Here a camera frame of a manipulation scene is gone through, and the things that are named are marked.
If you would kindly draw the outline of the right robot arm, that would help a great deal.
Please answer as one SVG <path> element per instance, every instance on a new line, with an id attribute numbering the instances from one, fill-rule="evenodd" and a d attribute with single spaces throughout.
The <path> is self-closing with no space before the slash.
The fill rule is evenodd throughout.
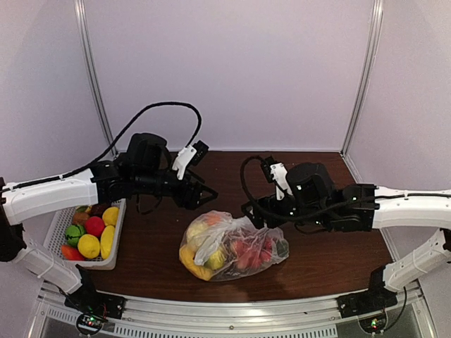
<path id="1" fill-rule="evenodd" d="M 372 272 L 365 292 L 354 294 L 368 311 L 377 310 L 410 282 L 450 262 L 450 190 L 415 191 L 374 184 L 335 187 L 322 163 L 301 163 L 286 169 L 272 157 L 256 161 L 275 193 L 256 199 L 240 167 L 240 183 L 248 198 L 242 212 L 256 227 L 299 227 L 316 223 L 328 232 L 370 232 L 389 227 L 431 227 L 435 232 L 425 243 L 394 263 Z"/>

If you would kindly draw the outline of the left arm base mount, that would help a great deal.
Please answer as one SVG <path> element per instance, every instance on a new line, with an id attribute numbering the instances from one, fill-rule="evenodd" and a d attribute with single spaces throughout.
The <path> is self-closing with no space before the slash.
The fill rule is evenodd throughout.
<path id="1" fill-rule="evenodd" d="M 84 314 L 120 320 L 123 317 L 125 298 L 99 292 L 89 271 L 79 264 L 75 267 L 80 273 L 81 287 L 69 294 L 60 292 L 66 298 L 65 305 Z"/>

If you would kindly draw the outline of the clear plastic bag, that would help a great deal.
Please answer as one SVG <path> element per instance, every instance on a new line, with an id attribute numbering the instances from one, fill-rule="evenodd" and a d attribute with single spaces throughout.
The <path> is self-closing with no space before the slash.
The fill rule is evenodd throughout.
<path id="1" fill-rule="evenodd" d="M 289 256 L 283 231 L 255 228 L 247 217 L 209 211 L 187 227 L 179 260 L 195 277 L 225 282 L 256 275 Z"/>

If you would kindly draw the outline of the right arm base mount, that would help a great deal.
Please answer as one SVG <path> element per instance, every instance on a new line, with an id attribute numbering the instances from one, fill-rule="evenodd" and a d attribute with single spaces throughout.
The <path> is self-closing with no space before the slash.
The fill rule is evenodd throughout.
<path id="1" fill-rule="evenodd" d="M 336 299 L 341 318 L 364 315 L 397 305 L 397 292 L 385 288 L 384 270 L 385 266 L 381 266 L 371 273 L 366 291 L 342 295 Z"/>

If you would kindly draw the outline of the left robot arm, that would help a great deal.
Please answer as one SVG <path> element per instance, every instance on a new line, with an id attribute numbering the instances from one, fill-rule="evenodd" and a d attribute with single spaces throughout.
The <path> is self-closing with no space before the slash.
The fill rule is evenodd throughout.
<path id="1" fill-rule="evenodd" d="M 23 222 L 41 214 L 81 206 L 106 204 L 149 195 L 171 197 L 180 208 L 194 210 L 213 201 L 217 192 L 190 171 L 209 148 L 198 141 L 171 157 L 162 137 L 134 134 L 126 151 L 112 161 L 95 160 L 78 173 L 34 182 L 1 184 L 1 261 L 21 263 L 36 276 L 74 294 L 87 313 L 101 307 L 101 297 L 87 284 L 81 270 L 64 263 L 23 234 Z"/>

